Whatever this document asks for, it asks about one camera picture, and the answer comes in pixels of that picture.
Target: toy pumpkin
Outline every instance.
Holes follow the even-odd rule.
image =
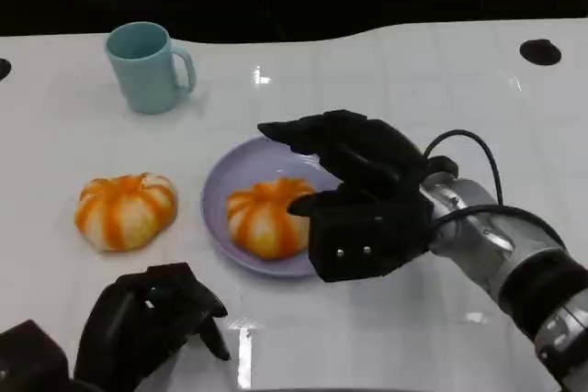
[[[279,178],[234,192],[227,201],[229,232],[238,246],[262,259],[284,259],[308,247],[309,220],[287,212],[314,193],[303,179]]]
[[[147,244],[176,211],[177,194],[167,178],[128,174],[86,184],[75,225],[98,251],[125,252]]]

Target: white table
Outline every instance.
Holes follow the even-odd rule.
[[[562,61],[526,62],[519,45],[536,38],[551,39]],[[588,21],[397,26],[292,44],[178,42],[198,63],[198,92],[155,117],[127,108],[104,39],[0,39],[0,57],[13,64],[0,83],[0,329],[32,318],[73,363],[103,287],[187,261],[230,311],[221,326],[233,358],[222,363],[189,344],[166,367],[172,375],[159,376],[161,390],[555,388],[531,344],[452,263],[426,255],[380,280],[276,281],[212,250],[198,202],[210,168],[253,137],[257,122],[344,107],[387,119],[420,146],[445,129],[475,130],[494,149],[506,201],[544,217],[588,264]],[[452,140],[439,151],[492,190],[475,145]],[[144,171],[176,184],[175,224],[144,251],[95,253],[73,221],[82,185]]]

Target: teal mug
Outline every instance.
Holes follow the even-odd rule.
[[[165,112],[196,86],[190,54],[173,47],[165,28],[155,23],[133,22],[116,28],[107,38],[106,50],[120,90],[136,112]],[[177,81],[174,54],[186,64],[187,86]]]

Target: purple plate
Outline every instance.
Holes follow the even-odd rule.
[[[316,274],[309,256],[301,252],[278,261],[266,261],[237,247],[229,234],[227,198],[235,190],[261,181],[274,181],[280,176],[304,178],[317,190],[336,188],[339,180],[326,172],[315,156],[292,153],[285,144],[255,138],[227,153],[212,169],[200,200],[202,218],[214,244],[235,262],[257,271],[279,277]]]

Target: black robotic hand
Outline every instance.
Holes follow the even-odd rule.
[[[385,275],[427,251],[432,205],[419,184],[435,171],[457,175],[448,158],[427,160],[384,121],[346,110],[258,128],[296,153],[316,154],[344,182],[288,208],[311,219],[309,256],[322,279]]]
[[[213,319],[226,315],[187,263],[123,275],[85,324],[73,380],[62,349],[33,321],[0,333],[0,391],[131,392],[192,334],[229,360]]]
[[[187,263],[123,275],[103,291],[85,324],[73,378],[106,392],[131,392],[193,334],[229,360],[214,322],[226,315]]]

